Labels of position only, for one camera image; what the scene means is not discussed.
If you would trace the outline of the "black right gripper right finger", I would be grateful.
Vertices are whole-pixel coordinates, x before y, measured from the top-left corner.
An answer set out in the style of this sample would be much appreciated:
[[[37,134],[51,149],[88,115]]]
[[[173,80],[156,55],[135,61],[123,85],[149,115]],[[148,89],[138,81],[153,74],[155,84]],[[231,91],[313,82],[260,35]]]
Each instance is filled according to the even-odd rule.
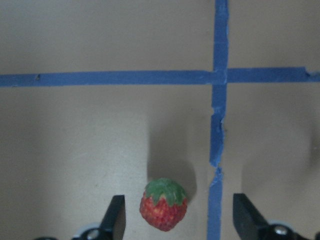
[[[270,226],[244,193],[233,194],[232,219],[241,240],[263,240]]]

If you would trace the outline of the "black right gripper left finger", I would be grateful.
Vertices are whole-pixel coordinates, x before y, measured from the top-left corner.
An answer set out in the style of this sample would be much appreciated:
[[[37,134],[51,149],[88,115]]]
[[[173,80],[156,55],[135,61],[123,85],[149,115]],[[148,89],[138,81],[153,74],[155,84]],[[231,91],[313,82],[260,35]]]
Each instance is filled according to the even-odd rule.
[[[125,233],[125,196],[114,195],[100,223],[105,240],[122,240]]]

